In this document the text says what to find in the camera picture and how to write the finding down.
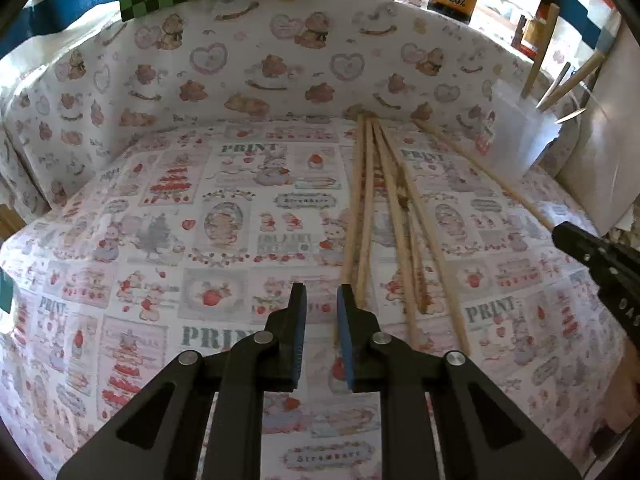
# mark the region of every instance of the teddy bear print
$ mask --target teddy bear print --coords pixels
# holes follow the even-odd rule
[[[116,292],[116,297],[126,303],[133,302],[133,289],[142,288],[142,273],[139,270],[132,272],[126,280],[118,282],[120,289]]]
[[[320,242],[319,256],[323,265],[341,266],[344,255],[344,239],[347,234],[348,210],[340,212],[338,218],[320,213],[325,239]]]
[[[74,50],[71,53],[71,56],[69,57],[69,65],[69,79],[80,79],[84,74],[86,74],[82,53],[79,50]]]
[[[396,270],[391,280],[383,285],[386,290],[385,298],[387,301],[402,300],[404,295],[404,287],[402,286],[402,277],[400,272]]]
[[[408,92],[414,91],[415,86],[408,85],[404,82],[404,77],[394,73],[389,76],[388,82],[386,84],[386,89],[392,95],[396,95],[399,93],[406,94]]]
[[[287,231],[300,231],[302,229],[302,220],[291,213],[284,213],[282,219],[287,224]]]
[[[60,96],[60,104],[58,110],[60,110],[60,118],[64,121],[77,121],[84,116],[80,111],[82,108],[82,94],[77,93],[71,95],[63,93]]]
[[[273,233],[276,230],[276,221],[269,212],[260,214],[260,231],[263,233]]]
[[[514,345],[513,360],[519,366],[524,366],[533,361],[536,357],[536,346],[534,339],[529,334],[527,321],[522,314],[513,320],[513,338],[511,342]]]
[[[20,104],[20,108],[28,108],[29,105],[31,105],[31,100],[29,99],[29,95],[24,90],[20,92],[20,95],[18,96],[18,98],[19,98],[18,103]]]
[[[427,58],[415,64],[419,72],[424,75],[436,76],[440,73],[442,62],[444,61],[444,53],[441,48],[434,48],[427,54]]]
[[[162,288],[162,285],[153,283],[149,286],[145,299],[140,302],[140,314],[138,317],[143,321],[158,321],[160,319],[158,307],[162,302],[163,296],[164,288]]]
[[[189,79],[186,83],[180,85],[180,101],[197,102],[209,97],[204,91],[204,85],[197,81]]]
[[[431,114],[433,114],[433,108],[431,108],[431,105],[427,101],[425,101],[416,107],[416,109],[411,114],[411,118],[421,121],[428,121],[431,117]]]
[[[98,247],[94,251],[94,260],[108,264],[119,256],[118,247],[123,245],[120,241],[121,228],[120,222],[111,222],[108,225],[104,238],[98,242]]]
[[[268,150],[264,155],[264,162],[258,166],[258,173],[254,176],[256,184],[262,186],[286,186],[293,184],[296,179],[286,168],[287,151]]]
[[[260,66],[262,75],[265,77],[279,77],[289,71],[282,58],[274,56],[273,54],[268,54],[267,57],[260,62]]]
[[[118,126],[153,126],[156,124],[156,116],[142,112],[132,112],[128,108],[122,111]]]
[[[175,50],[182,45],[184,22],[177,14],[171,14],[162,24],[162,36],[156,41],[159,50]]]
[[[330,25],[331,20],[324,12],[314,12],[305,20],[306,30],[296,36],[294,42],[305,48],[324,48]]]
[[[254,99],[238,93],[226,100],[225,108],[249,114],[251,117],[264,117],[269,113],[270,106],[262,99]]]

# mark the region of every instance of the wooden stick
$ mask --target wooden stick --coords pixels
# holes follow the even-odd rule
[[[364,158],[364,127],[363,114],[358,115],[356,125],[356,138],[353,150],[353,168],[351,172],[351,199],[349,204],[349,223],[344,241],[344,259],[340,272],[341,283],[351,283],[353,274],[354,248],[358,235],[358,223],[360,221],[360,197],[362,196],[362,159]]]
[[[554,230],[554,225],[540,212],[540,210],[536,206],[533,205],[533,203],[528,198],[526,198],[522,193],[514,190],[513,187],[511,187],[503,179],[501,179],[496,174],[494,174],[488,167],[486,167],[482,162],[476,159],[473,155],[465,152],[455,142],[448,139],[447,136],[441,133],[438,127],[432,126],[431,124],[427,124],[426,122],[421,121],[420,119],[415,119],[414,123],[422,131],[437,137],[439,140],[444,142],[457,154],[464,156],[473,165],[475,165],[481,171],[484,171],[487,175],[489,175],[489,177],[494,179],[503,189],[507,190],[507,192],[511,196],[513,196],[514,199],[519,201],[533,216],[535,216],[538,222],[540,222],[544,227],[546,227],[549,230],[549,232]]]
[[[551,108],[554,104],[556,104],[560,99],[562,99],[565,95],[567,95],[571,90],[574,89],[575,86],[578,85],[580,81],[585,79],[591,72],[597,69],[607,57],[599,50],[596,50],[593,55],[584,62],[578,70],[575,71],[569,79],[567,79],[564,83],[562,83],[558,88],[556,88],[543,102],[539,102],[538,110],[541,112],[546,112]]]
[[[414,289],[415,301],[418,304],[418,312],[420,314],[428,314],[428,305],[424,305],[423,301],[427,295],[427,282],[424,278],[424,267],[422,263],[422,251],[418,243],[418,237],[414,228],[414,216],[411,210],[407,211],[407,221],[409,224],[409,246],[411,249],[411,263],[414,266]]]
[[[569,71],[570,66],[571,66],[571,63],[569,63],[568,61],[564,64],[564,66],[562,67],[562,70],[558,74],[558,77],[556,77],[554,81],[551,83],[551,85],[549,86],[549,88],[546,89],[545,94],[542,96],[542,99],[540,99],[540,101],[536,105],[536,108],[540,106],[540,103],[542,101],[544,101],[546,98],[549,97],[549,94],[551,94],[551,92],[553,92],[556,88],[558,88],[558,85],[560,84],[560,82],[562,81],[566,73]]]
[[[418,348],[418,327],[415,323],[415,313],[417,304],[415,302],[414,279],[411,264],[409,263],[409,253],[406,247],[404,236],[404,223],[402,222],[402,212],[398,202],[398,189],[394,177],[393,162],[389,158],[385,140],[380,132],[380,124],[373,123],[373,132],[376,136],[376,145],[380,154],[382,173],[385,176],[386,193],[389,198],[389,210],[391,223],[396,236],[396,258],[398,260],[398,270],[402,279],[402,291],[404,292],[404,306],[406,308],[406,322],[409,329],[409,345],[414,350]]]
[[[433,257],[433,261],[438,267],[438,273],[440,274],[440,281],[442,282],[442,288],[447,297],[447,306],[449,307],[449,315],[451,316],[451,321],[453,323],[453,329],[458,336],[458,340],[460,342],[460,349],[467,355],[471,354],[471,347],[469,346],[469,339],[466,335],[465,328],[465,320],[462,317],[462,312],[460,311],[460,299],[458,298],[458,287],[459,285],[455,282],[453,277],[449,272],[449,266],[444,257],[444,252],[442,251],[442,246],[440,245],[440,241],[438,240],[438,230],[436,225],[431,220],[430,216],[427,215],[427,212],[424,208],[424,203],[422,201],[422,196],[418,192],[417,187],[415,187],[415,182],[412,179],[411,173],[406,166],[406,163],[400,157],[398,150],[396,150],[393,144],[390,142],[390,139],[386,135],[386,132],[382,130],[382,134],[385,136],[386,142],[388,143],[391,153],[394,154],[394,158],[396,159],[396,163],[402,169],[402,172],[405,174],[406,186],[409,191],[409,196],[411,197],[411,201],[414,203],[415,212],[418,217],[418,221],[422,227],[422,232],[424,233],[424,237],[429,244],[429,249],[431,251],[431,256]]]
[[[546,16],[545,28],[542,31],[542,37],[540,38],[540,43],[538,44],[536,59],[533,62],[533,66],[531,67],[531,70],[529,72],[529,77],[527,77],[527,80],[522,87],[522,92],[520,93],[520,97],[523,99],[525,99],[531,92],[533,83],[535,83],[536,78],[540,73],[542,60],[545,59],[546,50],[549,48],[549,43],[551,42],[551,36],[554,34],[554,29],[556,28],[556,21],[558,20],[559,12],[560,7],[558,7],[556,4],[551,4],[549,6],[549,13]]]
[[[360,257],[358,259],[358,279],[356,280],[355,299],[358,308],[364,308],[367,295],[367,275],[369,273],[369,254],[371,250],[371,227],[373,224],[373,129],[367,120],[366,128],[366,165],[364,190],[364,215],[362,218],[362,238],[360,239]]]

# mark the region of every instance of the wooden dowel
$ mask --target wooden dowel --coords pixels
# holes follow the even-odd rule
[[[407,221],[409,224],[409,247],[411,248],[411,263],[414,266],[414,289],[415,289],[415,301],[418,304],[418,312],[420,314],[428,314],[428,306],[423,305],[424,298],[427,295],[426,280],[424,278],[424,265],[422,263],[422,251],[420,250],[420,243],[415,233],[414,228],[414,216],[412,215],[412,208],[409,209],[407,214]]]
[[[373,129],[370,121],[366,127],[366,164],[364,189],[364,214],[362,216],[362,238],[360,239],[360,257],[358,259],[358,279],[356,280],[355,300],[358,308],[364,308],[367,295],[367,275],[369,274],[369,255],[371,252],[371,227],[373,224]]]
[[[564,64],[564,66],[562,67],[562,70],[558,74],[558,77],[556,77],[554,81],[551,83],[551,85],[549,86],[549,88],[546,89],[545,94],[542,96],[542,99],[540,99],[540,101],[536,105],[536,108],[540,106],[540,103],[542,101],[544,101],[546,98],[549,97],[549,94],[551,94],[551,92],[553,92],[556,88],[558,88],[558,85],[560,84],[562,79],[564,79],[564,76],[566,75],[566,73],[569,71],[570,66],[571,66],[571,63],[569,63],[568,61]]]
[[[404,235],[404,223],[402,222],[402,212],[398,202],[398,189],[394,176],[393,162],[389,158],[385,140],[380,132],[380,125],[377,121],[373,123],[373,133],[376,137],[376,145],[380,154],[380,164],[382,173],[385,176],[386,193],[389,198],[389,211],[391,223],[396,236],[396,259],[398,260],[398,270],[402,279],[402,291],[404,292],[404,306],[406,310],[406,322],[408,325],[409,345],[414,350],[418,348],[418,327],[415,322],[417,304],[415,302],[414,279],[411,264],[409,263],[409,253]]]
[[[542,60],[545,59],[546,50],[549,48],[549,43],[551,42],[551,37],[554,34],[554,29],[556,28],[556,21],[558,20],[558,13],[560,12],[560,7],[556,4],[551,4],[549,6],[549,13],[546,16],[546,24],[545,28],[542,31],[542,37],[540,38],[540,44],[537,45],[538,50],[536,52],[536,59],[533,62],[533,66],[529,72],[529,77],[524,83],[522,87],[522,92],[520,93],[520,97],[523,99],[526,98],[531,89],[533,88],[533,83],[535,83],[538,74],[540,73],[540,67],[542,67]]]
[[[355,145],[353,147],[349,223],[347,224],[347,234],[344,240],[344,256],[342,261],[342,270],[340,272],[341,283],[351,283],[353,275],[353,253],[356,237],[358,235],[360,198],[362,196],[362,159],[364,158],[365,145],[364,127],[365,118],[363,114],[360,114],[358,115],[358,123],[356,124]]]
[[[591,72],[596,70],[597,67],[599,67],[604,62],[605,59],[607,59],[607,57],[603,53],[601,53],[601,51],[596,50],[593,55],[584,62],[584,65],[582,65],[578,70],[575,71],[575,74],[573,74],[553,92],[551,92],[551,94],[549,94],[544,101],[540,101],[536,108],[541,112],[546,112],[547,110],[549,110],[549,108],[556,104],[571,90],[573,90],[580,81],[586,78]]]
[[[494,174],[488,167],[486,167],[482,162],[476,159],[470,153],[462,150],[455,142],[448,139],[447,136],[444,136],[439,127],[432,126],[420,119],[415,119],[414,123],[420,128],[422,131],[427,132],[439,140],[444,142],[447,146],[449,146],[452,150],[454,150],[457,154],[464,156],[469,162],[471,162],[476,168],[484,171],[489,177],[494,179],[503,189],[505,189],[511,196],[514,197],[518,202],[520,202],[533,216],[536,217],[538,222],[540,222],[544,227],[546,227],[549,232],[553,231],[554,225],[540,212],[540,210],[533,205],[533,203],[526,198],[522,193],[517,192],[513,189],[509,184],[507,184],[503,179]]]
[[[465,354],[470,355],[471,347],[469,345],[468,336],[466,335],[465,320],[463,319],[462,312],[460,311],[460,299],[458,297],[459,285],[455,282],[451,273],[449,272],[449,267],[444,257],[442,246],[440,245],[440,241],[438,240],[437,227],[431,220],[430,216],[427,215],[427,212],[424,208],[422,196],[420,195],[420,192],[418,192],[417,187],[415,187],[415,182],[412,178],[411,173],[409,172],[409,169],[406,166],[405,161],[402,160],[398,153],[398,150],[395,149],[384,130],[382,130],[382,134],[385,136],[386,142],[391,149],[391,153],[394,154],[396,163],[402,169],[402,172],[406,175],[405,181],[407,189],[409,191],[409,196],[411,197],[411,201],[414,204],[415,213],[422,227],[424,237],[429,244],[429,249],[431,251],[433,261],[438,268],[440,281],[442,282],[442,288],[444,290],[445,296],[447,297],[447,306],[449,308],[449,315],[451,316],[453,329],[455,330],[456,335],[458,336],[458,341],[460,342],[460,349]]]

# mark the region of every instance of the patterned cloth backdrop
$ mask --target patterned cloth backdrop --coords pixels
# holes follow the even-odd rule
[[[494,82],[519,88],[529,66],[468,27],[395,2],[200,0],[116,22],[72,49],[18,86],[4,126],[57,208],[145,132],[353,117],[362,107],[468,128],[491,112]],[[534,95],[546,85],[540,76]],[[573,110],[569,98],[556,106],[558,116]],[[545,157],[552,174],[578,120]]]
[[[117,0],[29,0],[0,40],[0,121],[15,86],[117,20]],[[0,126],[0,200],[27,222],[49,209],[30,164]]]
[[[583,464],[622,346],[587,270],[465,158],[412,124],[385,128],[438,227],[472,359]],[[380,480],[378,396],[348,392],[333,344],[353,133],[352,121],[315,118],[147,134],[5,242],[0,265],[20,291],[15,328],[0,337],[0,416],[46,480],[176,354],[219,352],[260,330],[295,281],[308,295],[302,380],[265,398],[261,478]],[[374,174],[367,307],[404,338],[386,189]],[[518,189],[553,222],[592,230],[539,168]],[[420,243],[419,345],[442,355],[458,342]],[[344,460],[313,461],[328,450]]]

